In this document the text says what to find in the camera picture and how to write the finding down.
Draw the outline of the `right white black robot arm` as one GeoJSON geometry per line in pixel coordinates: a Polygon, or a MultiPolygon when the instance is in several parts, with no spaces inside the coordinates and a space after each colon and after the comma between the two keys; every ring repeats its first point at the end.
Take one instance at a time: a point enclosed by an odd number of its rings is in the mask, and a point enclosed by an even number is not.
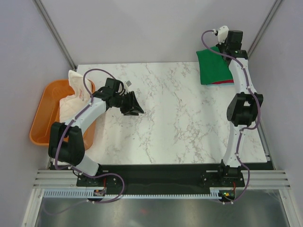
{"type": "Polygon", "coordinates": [[[240,180],[241,152],[246,131],[254,130],[260,122],[260,107],[263,95],[254,88],[249,68],[248,55],[241,48],[243,32],[230,30],[222,26],[217,31],[218,49],[232,74],[236,94],[227,108],[227,120],[230,122],[230,134],[227,150],[221,160],[217,181],[228,186],[234,179],[240,180]]]}

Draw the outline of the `green t shirt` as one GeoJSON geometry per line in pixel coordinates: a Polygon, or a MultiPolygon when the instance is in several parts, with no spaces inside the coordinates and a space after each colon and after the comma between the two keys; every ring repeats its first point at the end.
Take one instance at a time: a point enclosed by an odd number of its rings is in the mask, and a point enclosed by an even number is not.
{"type": "Polygon", "coordinates": [[[197,51],[196,55],[199,63],[200,83],[202,85],[233,79],[222,56],[208,49],[197,51]]]}

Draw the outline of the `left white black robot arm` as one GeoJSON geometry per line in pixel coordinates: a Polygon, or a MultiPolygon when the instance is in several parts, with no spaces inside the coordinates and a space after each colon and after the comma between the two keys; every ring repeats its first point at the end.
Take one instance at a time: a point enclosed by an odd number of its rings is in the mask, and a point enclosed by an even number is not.
{"type": "Polygon", "coordinates": [[[119,108],[124,116],[144,113],[133,91],[119,92],[123,86],[122,81],[108,78],[105,85],[92,94],[93,99],[83,110],[67,122],[54,122],[50,129],[48,155],[87,175],[93,186],[101,185],[104,175],[100,172],[101,166],[85,154],[84,132],[112,107],[119,108]]]}

